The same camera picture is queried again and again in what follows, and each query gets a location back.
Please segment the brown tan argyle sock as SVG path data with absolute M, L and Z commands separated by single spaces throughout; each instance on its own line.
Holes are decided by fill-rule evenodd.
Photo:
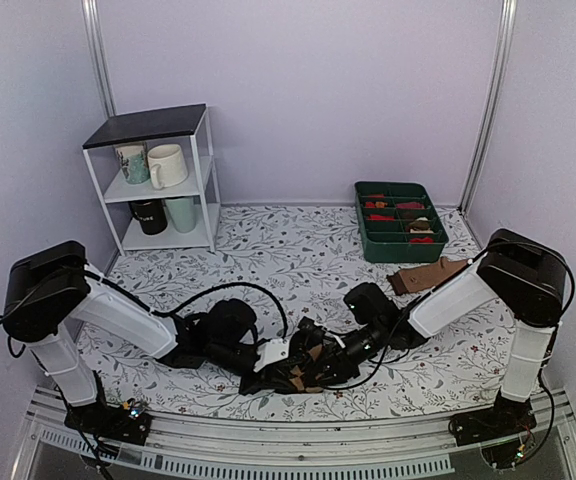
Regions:
M 325 387 L 335 386 L 317 384 L 317 359 L 322 352 L 326 333 L 332 332 L 303 317 L 289 341 L 288 358 L 258 373 L 244 375 L 238 393 L 253 395 L 262 390 L 279 394 L 319 393 Z

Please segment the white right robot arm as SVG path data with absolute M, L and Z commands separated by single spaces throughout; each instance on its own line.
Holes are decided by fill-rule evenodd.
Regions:
M 548 362 L 562 317 L 575 294 L 570 266 L 556 250 L 501 228 L 486 247 L 457 272 L 399 309 L 374 283 L 363 283 L 346 297 L 350 311 L 374 346 L 405 350 L 425 342 L 452 323 L 493 303 L 513 316 L 514 337 L 500 383 L 502 400 L 485 415 L 485 427 L 505 436 L 524 417 L 543 365 Z

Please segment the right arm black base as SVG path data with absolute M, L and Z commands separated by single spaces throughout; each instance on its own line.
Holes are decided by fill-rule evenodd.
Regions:
M 491 407 L 453 415 L 448 431 L 458 446 L 527 432 L 537 426 L 529 400 L 516 402 L 498 395 Z

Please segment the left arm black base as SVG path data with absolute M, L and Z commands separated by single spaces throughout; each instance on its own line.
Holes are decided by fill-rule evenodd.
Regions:
M 147 404 L 130 398 L 119 406 L 109 405 L 99 375 L 94 372 L 97 397 L 92 404 L 72 407 L 66 403 L 66 427 L 95 438 L 144 446 L 152 423 Z

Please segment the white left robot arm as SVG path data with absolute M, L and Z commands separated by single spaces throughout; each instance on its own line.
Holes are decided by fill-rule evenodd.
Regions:
M 68 319 L 105 330 L 171 369 L 197 369 L 210 360 L 247 374 L 258 360 L 256 346 L 242 341 L 258 335 L 256 315 L 241 300 L 182 318 L 151 309 L 104 278 L 76 241 L 23 258 L 9 271 L 3 329 L 30 349 L 96 434 L 109 433 L 117 415 L 101 400 L 99 382 L 64 325 Z

